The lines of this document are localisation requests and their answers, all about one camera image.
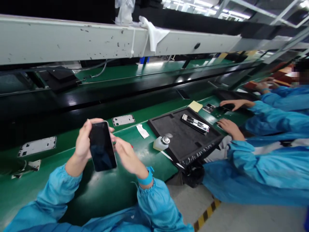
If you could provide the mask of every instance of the blue protective gown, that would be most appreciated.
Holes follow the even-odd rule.
[[[286,112],[255,101],[249,108],[255,116],[248,119],[245,129],[256,135],[248,138],[255,147],[261,147],[282,140],[309,138],[309,116],[297,112]]]
[[[280,86],[271,90],[270,93],[262,95],[261,100],[283,111],[295,111],[309,115],[309,88],[302,85],[299,88],[288,88]]]
[[[232,141],[228,159],[204,164],[203,184],[223,202],[239,204],[309,205],[309,147],[282,147],[254,155],[255,147],[280,140],[309,138],[309,116],[284,112],[261,101],[250,110],[262,122],[249,120],[246,128],[257,134],[283,131]]]
[[[203,184],[223,202],[309,205],[309,147],[283,147],[254,155],[245,141],[232,141],[228,159],[204,164]]]
[[[114,214],[93,218],[82,227],[69,223],[57,223],[67,210],[67,203],[74,197],[81,176],[71,177],[64,165],[54,170],[45,188],[35,201],[20,209],[5,232],[44,231],[44,232],[110,232],[110,231],[191,231],[185,225],[181,213],[170,197],[166,184],[154,178],[150,189],[138,188],[138,205]]]

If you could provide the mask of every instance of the wire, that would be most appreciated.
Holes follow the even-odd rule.
[[[105,63],[104,68],[102,69],[102,71],[100,73],[98,73],[95,76],[91,76],[91,78],[94,78],[94,77],[97,77],[97,76],[101,75],[105,71],[106,65],[107,65],[107,63]]]
[[[106,60],[100,64],[97,64],[95,66],[92,67],[87,67],[87,68],[79,68],[79,69],[69,69],[69,68],[59,68],[59,67],[45,67],[45,68],[32,68],[32,69],[15,69],[15,70],[10,70],[10,71],[3,71],[0,72],[0,76],[3,75],[9,75],[9,74],[13,74],[13,73],[26,73],[26,72],[39,72],[39,71],[46,71],[46,70],[59,70],[59,71],[68,71],[68,72],[72,72],[73,70],[80,70],[80,71],[84,71],[84,70],[90,70],[90,69],[94,69],[94,68],[99,68],[102,65],[105,64],[104,67],[106,67],[106,64],[108,62],[114,61],[116,59],[110,59],[110,60]]]

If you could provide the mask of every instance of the blue wristband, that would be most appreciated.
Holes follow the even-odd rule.
[[[141,185],[149,185],[151,182],[152,182],[152,172],[154,171],[154,169],[152,167],[146,167],[147,170],[148,170],[148,177],[146,179],[137,179],[138,182],[141,184]]]

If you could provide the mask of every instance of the gray floor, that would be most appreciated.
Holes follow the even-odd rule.
[[[168,188],[186,224],[196,222],[212,203],[211,193],[203,185],[192,189],[168,184]],[[306,208],[222,203],[199,231],[305,232],[305,215]]]

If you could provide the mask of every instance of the worker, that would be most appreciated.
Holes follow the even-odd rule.
[[[245,105],[254,113],[264,112],[270,127],[296,130],[294,121],[303,120],[304,130],[309,117],[296,112],[284,112],[262,101],[230,100],[220,103]],[[204,164],[203,184],[223,202],[239,204],[309,205],[309,136],[295,139],[288,146],[271,138],[245,139],[238,126],[221,119],[218,124],[231,135],[226,159]]]
[[[86,163],[91,158],[89,133],[92,123],[101,121],[87,120],[80,129],[72,157],[50,174],[37,199],[19,210],[5,232],[194,231],[191,225],[183,223],[182,215],[171,199],[166,184],[152,178],[152,168],[144,166],[128,142],[112,134],[122,165],[128,172],[135,174],[139,181],[138,205],[109,216],[93,218],[82,227],[58,223],[67,209],[67,203],[73,199]]]
[[[297,87],[279,86],[269,77],[262,80],[256,89],[262,94],[261,100],[272,107],[309,115],[309,60],[297,61],[292,69]]]

